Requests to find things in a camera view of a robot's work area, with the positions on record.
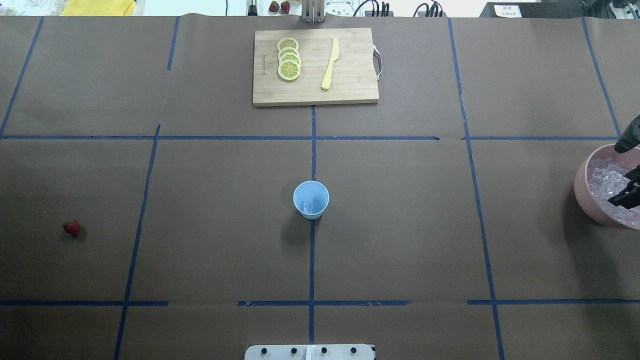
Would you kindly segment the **ice cube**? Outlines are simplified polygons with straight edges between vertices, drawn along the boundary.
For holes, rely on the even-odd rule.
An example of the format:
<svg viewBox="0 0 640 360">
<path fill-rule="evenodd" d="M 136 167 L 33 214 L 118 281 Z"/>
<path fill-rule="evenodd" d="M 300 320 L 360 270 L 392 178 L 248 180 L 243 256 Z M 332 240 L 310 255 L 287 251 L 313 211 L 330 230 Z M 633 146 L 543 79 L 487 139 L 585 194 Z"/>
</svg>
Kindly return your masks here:
<svg viewBox="0 0 640 360">
<path fill-rule="evenodd" d="M 306 213 L 306 214 L 313 214 L 313 201 L 312 200 L 308 200 L 308 201 L 303 201 L 302 202 L 302 212 Z"/>
</svg>

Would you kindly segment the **clear ice cubes pile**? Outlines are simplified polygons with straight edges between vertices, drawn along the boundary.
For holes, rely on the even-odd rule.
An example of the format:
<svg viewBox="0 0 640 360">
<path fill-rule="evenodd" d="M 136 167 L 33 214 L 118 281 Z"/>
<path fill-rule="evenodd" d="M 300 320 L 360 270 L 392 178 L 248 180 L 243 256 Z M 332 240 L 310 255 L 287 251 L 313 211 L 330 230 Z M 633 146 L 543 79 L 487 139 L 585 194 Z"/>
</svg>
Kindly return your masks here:
<svg viewBox="0 0 640 360">
<path fill-rule="evenodd" d="M 625 175 L 630 170 L 624 162 L 615 162 L 611 157 L 593 157 L 586 168 L 587 184 L 598 206 L 610 218 L 625 226 L 636 227 L 640 225 L 639 207 L 626 209 L 609 202 L 609 198 L 619 194 L 627 186 L 629 179 Z"/>
</svg>

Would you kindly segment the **light blue plastic cup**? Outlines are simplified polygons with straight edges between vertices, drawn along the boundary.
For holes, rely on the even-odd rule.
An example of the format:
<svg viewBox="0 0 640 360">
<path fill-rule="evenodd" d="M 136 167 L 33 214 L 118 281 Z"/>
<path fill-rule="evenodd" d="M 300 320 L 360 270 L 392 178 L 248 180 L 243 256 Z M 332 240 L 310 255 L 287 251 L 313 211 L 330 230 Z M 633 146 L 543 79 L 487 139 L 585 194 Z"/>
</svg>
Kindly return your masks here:
<svg viewBox="0 0 640 360">
<path fill-rule="evenodd" d="M 292 201 L 295 209 L 307 220 L 316 220 L 322 216 L 330 203 L 327 187 L 318 181 L 308 180 L 300 183 L 294 190 Z M 313 201 L 313 213 L 302 210 L 304 201 Z"/>
</svg>

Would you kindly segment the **pink bowl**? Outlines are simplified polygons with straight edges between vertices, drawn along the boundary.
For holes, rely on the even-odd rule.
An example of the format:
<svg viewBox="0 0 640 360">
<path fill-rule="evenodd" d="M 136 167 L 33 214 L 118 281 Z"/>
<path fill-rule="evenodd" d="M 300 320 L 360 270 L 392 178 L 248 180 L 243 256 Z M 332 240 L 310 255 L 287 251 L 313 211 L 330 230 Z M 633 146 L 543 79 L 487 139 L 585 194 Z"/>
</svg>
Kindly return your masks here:
<svg viewBox="0 0 640 360">
<path fill-rule="evenodd" d="M 609 214 L 606 214 L 605 210 L 599 205 L 597 199 L 592 196 L 592 193 L 588 186 L 588 166 L 590 162 L 595 158 L 611 158 L 614 162 L 624 164 L 624 166 L 631 166 L 636 168 L 639 164 L 640 150 L 636 146 L 626 153 L 618 153 L 614 150 L 614 145 L 602 145 L 594 150 L 581 164 L 574 177 L 574 197 L 577 200 L 580 208 L 585 214 L 604 227 L 616 228 L 616 229 L 633 229 L 638 230 L 638 225 L 626 225 L 623 224 Z"/>
</svg>

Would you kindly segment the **bamboo cutting board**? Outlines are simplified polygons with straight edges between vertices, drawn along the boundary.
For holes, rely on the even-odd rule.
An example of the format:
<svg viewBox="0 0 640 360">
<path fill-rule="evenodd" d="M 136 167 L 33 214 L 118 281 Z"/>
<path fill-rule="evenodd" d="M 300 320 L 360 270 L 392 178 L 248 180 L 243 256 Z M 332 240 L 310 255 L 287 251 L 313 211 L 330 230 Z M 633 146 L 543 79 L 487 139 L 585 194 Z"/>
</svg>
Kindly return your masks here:
<svg viewBox="0 0 640 360">
<path fill-rule="evenodd" d="M 297 39 L 300 46 L 301 73 L 291 82 L 277 73 L 277 44 L 286 37 Z M 322 91 L 334 37 L 339 40 L 340 55 L 331 87 Z M 376 104 L 380 99 L 370 27 L 257 30 L 253 62 L 255 107 Z"/>
</svg>

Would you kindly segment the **yellow plastic knife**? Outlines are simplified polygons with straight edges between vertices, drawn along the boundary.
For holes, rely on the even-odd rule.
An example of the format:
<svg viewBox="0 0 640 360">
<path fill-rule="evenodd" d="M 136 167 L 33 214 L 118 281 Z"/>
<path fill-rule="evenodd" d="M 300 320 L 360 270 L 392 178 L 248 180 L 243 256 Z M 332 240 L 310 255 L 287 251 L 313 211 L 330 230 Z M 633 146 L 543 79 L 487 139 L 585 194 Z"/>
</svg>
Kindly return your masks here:
<svg viewBox="0 0 640 360">
<path fill-rule="evenodd" d="M 338 37 L 334 37 L 331 44 L 329 60 L 327 61 L 327 67 L 320 84 L 320 89 L 322 89 L 322 91 L 329 91 L 332 85 L 334 66 L 336 61 L 338 61 L 339 59 L 340 52 L 341 46 L 339 43 L 339 39 Z"/>
</svg>

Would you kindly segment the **lemon slice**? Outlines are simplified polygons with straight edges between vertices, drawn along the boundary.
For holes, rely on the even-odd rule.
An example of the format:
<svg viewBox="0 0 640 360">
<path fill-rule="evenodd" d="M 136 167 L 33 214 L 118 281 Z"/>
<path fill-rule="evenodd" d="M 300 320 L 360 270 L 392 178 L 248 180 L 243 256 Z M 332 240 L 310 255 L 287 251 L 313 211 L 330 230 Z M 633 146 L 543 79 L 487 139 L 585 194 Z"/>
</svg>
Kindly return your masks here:
<svg viewBox="0 0 640 360">
<path fill-rule="evenodd" d="M 297 80 L 301 74 L 301 66 L 296 67 L 294 64 L 284 64 L 284 66 L 278 66 L 278 77 L 285 82 L 293 82 Z"/>
<path fill-rule="evenodd" d="M 278 41 L 277 43 L 277 49 L 278 51 L 282 51 L 284 49 L 288 49 L 291 48 L 293 50 L 298 51 L 300 48 L 300 44 L 298 43 L 297 39 L 295 38 L 291 38 L 291 37 L 286 37 L 286 38 L 282 38 Z"/>
<path fill-rule="evenodd" d="M 294 64 L 297 68 L 300 68 L 302 62 L 298 54 L 289 52 L 279 57 L 278 66 L 282 67 L 284 64 Z"/>
<path fill-rule="evenodd" d="M 300 53 L 297 48 L 294 47 L 284 47 L 278 51 L 278 62 L 282 63 L 286 60 L 293 60 L 297 63 L 301 62 Z"/>
</svg>

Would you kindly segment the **tray strawberry right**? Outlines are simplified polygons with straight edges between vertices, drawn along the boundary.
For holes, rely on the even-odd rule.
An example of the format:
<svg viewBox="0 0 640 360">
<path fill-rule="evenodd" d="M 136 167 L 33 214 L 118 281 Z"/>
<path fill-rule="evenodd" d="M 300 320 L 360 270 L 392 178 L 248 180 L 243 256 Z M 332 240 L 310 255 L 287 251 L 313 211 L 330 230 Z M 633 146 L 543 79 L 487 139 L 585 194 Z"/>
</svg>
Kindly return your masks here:
<svg viewBox="0 0 640 360">
<path fill-rule="evenodd" d="M 288 1 L 282 1 L 279 4 L 279 13 L 283 14 L 283 15 L 288 15 L 290 14 L 290 9 L 291 9 L 291 4 Z"/>
</svg>

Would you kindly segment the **tray strawberry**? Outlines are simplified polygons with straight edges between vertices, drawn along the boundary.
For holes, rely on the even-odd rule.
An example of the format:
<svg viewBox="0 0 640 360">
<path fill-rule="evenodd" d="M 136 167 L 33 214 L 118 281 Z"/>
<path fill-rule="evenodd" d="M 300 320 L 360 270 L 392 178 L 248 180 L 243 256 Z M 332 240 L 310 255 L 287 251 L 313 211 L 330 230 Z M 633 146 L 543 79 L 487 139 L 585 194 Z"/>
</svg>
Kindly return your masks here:
<svg viewBox="0 0 640 360">
<path fill-rule="evenodd" d="M 279 13 L 283 14 L 283 15 L 288 15 L 290 14 L 290 9 L 291 9 L 291 4 L 288 1 L 282 1 L 279 4 Z"/>
<path fill-rule="evenodd" d="M 268 12 L 270 14 L 278 14 L 281 9 L 281 5 L 276 0 L 272 0 L 268 7 Z"/>
</svg>

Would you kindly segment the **tray strawberry left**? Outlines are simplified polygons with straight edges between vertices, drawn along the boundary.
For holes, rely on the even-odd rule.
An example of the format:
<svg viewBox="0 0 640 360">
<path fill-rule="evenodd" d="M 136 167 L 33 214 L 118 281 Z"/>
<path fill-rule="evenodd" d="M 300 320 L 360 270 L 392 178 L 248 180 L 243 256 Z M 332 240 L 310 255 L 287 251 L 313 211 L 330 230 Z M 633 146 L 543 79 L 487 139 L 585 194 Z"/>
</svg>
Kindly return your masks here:
<svg viewBox="0 0 640 360">
<path fill-rule="evenodd" d="M 272 0 L 268 7 L 268 12 L 270 14 L 278 14 L 281 9 L 281 5 L 276 0 Z"/>
</svg>

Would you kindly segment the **red strawberry on table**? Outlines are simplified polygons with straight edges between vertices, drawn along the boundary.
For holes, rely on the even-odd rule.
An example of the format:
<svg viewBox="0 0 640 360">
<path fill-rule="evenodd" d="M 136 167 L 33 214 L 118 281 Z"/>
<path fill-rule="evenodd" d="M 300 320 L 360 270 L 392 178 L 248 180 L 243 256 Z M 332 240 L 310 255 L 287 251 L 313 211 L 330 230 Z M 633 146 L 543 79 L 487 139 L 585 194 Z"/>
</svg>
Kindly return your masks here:
<svg viewBox="0 0 640 360">
<path fill-rule="evenodd" d="M 64 223 L 62 225 L 62 230 L 64 230 L 66 234 L 71 235 L 73 239 L 77 239 L 80 236 L 82 226 L 77 220 L 74 219 L 73 221 L 67 221 L 66 223 Z"/>
</svg>

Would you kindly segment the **yellow cloth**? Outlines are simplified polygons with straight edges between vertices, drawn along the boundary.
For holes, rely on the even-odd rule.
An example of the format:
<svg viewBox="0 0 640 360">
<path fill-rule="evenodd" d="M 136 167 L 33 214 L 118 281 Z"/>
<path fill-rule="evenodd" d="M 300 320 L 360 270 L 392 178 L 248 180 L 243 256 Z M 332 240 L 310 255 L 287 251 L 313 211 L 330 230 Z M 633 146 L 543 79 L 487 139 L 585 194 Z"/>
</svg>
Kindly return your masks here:
<svg viewBox="0 0 640 360">
<path fill-rule="evenodd" d="M 69 0 L 61 16 L 131 16 L 136 6 L 137 0 Z"/>
</svg>

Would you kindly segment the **aluminium frame post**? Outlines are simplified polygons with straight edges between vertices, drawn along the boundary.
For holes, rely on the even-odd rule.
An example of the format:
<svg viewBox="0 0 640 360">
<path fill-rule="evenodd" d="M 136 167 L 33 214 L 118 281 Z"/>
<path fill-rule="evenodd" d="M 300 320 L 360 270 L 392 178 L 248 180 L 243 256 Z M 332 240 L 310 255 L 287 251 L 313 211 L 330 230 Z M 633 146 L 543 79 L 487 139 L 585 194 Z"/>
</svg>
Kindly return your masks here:
<svg viewBox="0 0 640 360">
<path fill-rule="evenodd" d="M 304 24 L 320 24 L 326 19 L 324 0 L 301 0 L 301 22 Z"/>
</svg>

